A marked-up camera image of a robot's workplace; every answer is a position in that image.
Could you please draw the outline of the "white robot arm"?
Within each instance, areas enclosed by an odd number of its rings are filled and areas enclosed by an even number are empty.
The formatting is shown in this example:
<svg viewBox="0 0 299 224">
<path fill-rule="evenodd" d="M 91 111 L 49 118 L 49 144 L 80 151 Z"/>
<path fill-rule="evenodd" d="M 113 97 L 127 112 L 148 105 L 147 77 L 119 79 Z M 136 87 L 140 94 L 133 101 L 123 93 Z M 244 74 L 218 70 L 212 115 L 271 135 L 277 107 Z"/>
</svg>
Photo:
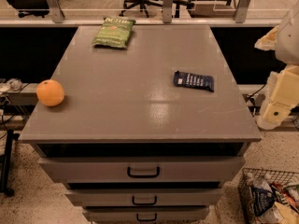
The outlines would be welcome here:
<svg viewBox="0 0 299 224">
<path fill-rule="evenodd" d="M 254 47 L 273 50 L 276 58 L 286 64 L 279 73 L 270 73 L 260 115 L 256 119 L 260 128 L 272 130 L 299 104 L 299 2 L 280 25 L 261 37 Z"/>
</svg>

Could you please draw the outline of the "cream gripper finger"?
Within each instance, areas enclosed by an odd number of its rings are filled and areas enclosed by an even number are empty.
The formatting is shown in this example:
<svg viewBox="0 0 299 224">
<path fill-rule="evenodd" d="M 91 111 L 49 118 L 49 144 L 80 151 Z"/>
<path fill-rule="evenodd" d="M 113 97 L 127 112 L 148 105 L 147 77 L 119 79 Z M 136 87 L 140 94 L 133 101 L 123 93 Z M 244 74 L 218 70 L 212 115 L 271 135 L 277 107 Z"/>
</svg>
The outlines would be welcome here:
<svg viewBox="0 0 299 224">
<path fill-rule="evenodd" d="M 271 72 L 266 83 L 265 99 L 256 119 L 259 128 L 273 130 L 299 104 L 299 66 L 287 65 L 279 73 Z"/>
<path fill-rule="evenodd" d="M 254 45 L 254 48 L 265 51 L 274 50 L 277 43 L 277 33 L 278 27 L 276 26 L 272 28 L 266 35 L 258 39 Z"/>
</svg>

